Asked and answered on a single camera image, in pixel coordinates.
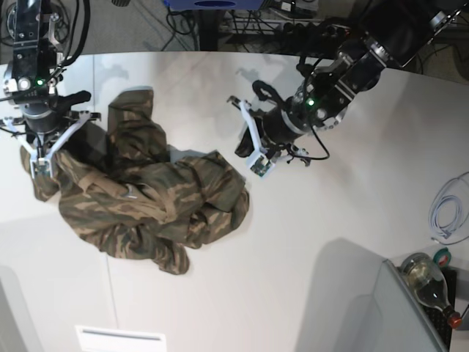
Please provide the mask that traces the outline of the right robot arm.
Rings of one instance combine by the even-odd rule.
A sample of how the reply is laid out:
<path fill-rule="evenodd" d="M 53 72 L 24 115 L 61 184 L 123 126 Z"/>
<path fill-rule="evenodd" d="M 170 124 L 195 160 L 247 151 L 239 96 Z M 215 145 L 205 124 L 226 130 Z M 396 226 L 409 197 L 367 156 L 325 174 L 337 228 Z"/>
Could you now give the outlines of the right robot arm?
<path fill-rule="evenodd" d="M 14 6 L 12 59 L 3 78 L 5 102 L 21 111 L 19 120 L 1 126 L 18 136 L 16 125 L 23 123 L 27 142 L 35 144 L 42 158 L 54 153 L 93 113 L 80 113 L 73 106 L 90 101 L 92 94 L 81 90 L 61 96 L 58 85 L 63 73 L 82 54 L 91 23 L 90 1 L 78 1 L 84 13 L 78 44 L 63 45 L 56 37 L 60 14 L 50 1 L 17 1 Z"/>

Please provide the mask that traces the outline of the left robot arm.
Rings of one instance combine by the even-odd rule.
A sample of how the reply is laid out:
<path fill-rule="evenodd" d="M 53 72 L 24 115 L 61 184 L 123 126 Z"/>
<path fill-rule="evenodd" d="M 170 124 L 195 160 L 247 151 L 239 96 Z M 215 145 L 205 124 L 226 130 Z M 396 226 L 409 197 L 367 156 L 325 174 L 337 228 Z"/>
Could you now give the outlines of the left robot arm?
<path fill-rule="evenodd" d="M 252 84 L 260 101 L 274 105 L 269 111 L 247 110 L 260 148 L 269 158 L 282 152 L 300 158 L 297 139 L 338 125 L 356 95 L 373 88 L 384 69 L 405 67 L 467 6 L 467 1 L 382 1 L 351 27 L 328 66 L 306 61 L 337 23 L 323 21 L 301 51 L 296 70 L 303 81 L 293 95 L 284 99 L 264 81 Z"/>

